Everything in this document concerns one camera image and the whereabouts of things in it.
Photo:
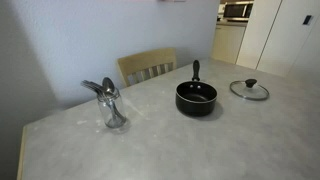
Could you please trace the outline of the glass lid with black knob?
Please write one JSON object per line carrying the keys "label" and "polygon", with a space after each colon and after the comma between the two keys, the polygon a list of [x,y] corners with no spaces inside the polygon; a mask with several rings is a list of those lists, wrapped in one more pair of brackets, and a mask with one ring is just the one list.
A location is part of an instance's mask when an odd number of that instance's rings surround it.
{"label": "glass lid with black knob", "polygon": [[263,101],[270,96],[269,91],[260,85],[256,79],[233,81],[229,85],[232,93],[246,100]]}

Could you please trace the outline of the silver spoon in jar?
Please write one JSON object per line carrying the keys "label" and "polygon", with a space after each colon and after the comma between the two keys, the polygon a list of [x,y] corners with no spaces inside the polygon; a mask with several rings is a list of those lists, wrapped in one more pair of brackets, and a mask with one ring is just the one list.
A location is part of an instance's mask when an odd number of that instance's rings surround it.
{"label": "silver spoon in jar", "polygon": [[125,118],[119,112],[115,104],[115,100],[119,97],[119,93],[116,91],[113,81],[109,77],[105,77],[102,81],[102,85],[104,88],[104,96],[108,100],[112,114],[118,117],[121,121],[124,121]]}

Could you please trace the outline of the clear glass jar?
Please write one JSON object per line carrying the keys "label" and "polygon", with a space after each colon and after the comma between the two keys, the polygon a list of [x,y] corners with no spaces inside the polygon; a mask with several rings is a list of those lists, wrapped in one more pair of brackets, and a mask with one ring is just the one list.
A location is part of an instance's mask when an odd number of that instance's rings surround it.
{"label": "clear glass jar", "polygon": [[118,89],[115,89],[111,95],[107,94],[105,97],[98,96],[97,100],[104,123],[108,128],[120,128],[126,123],[127,118]]}

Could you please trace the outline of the beige kitchen cabinet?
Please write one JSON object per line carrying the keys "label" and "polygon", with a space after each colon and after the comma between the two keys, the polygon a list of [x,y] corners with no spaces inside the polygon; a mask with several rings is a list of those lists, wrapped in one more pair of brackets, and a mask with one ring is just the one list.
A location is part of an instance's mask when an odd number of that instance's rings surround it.
{"label": "beige kitchen cabinet", "polygon": [[244,23],[217,24],[211,57],[235,64],[246,30]]}

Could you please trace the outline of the microwave oven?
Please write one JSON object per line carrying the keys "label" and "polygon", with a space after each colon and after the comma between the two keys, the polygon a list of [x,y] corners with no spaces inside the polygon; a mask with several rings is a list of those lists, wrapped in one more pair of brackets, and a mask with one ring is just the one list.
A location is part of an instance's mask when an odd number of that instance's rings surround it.
{"label": "microwave oven", "polygon": [[248,21],[252,8],[252,1],[226,2],[223,18],[227,20]]}

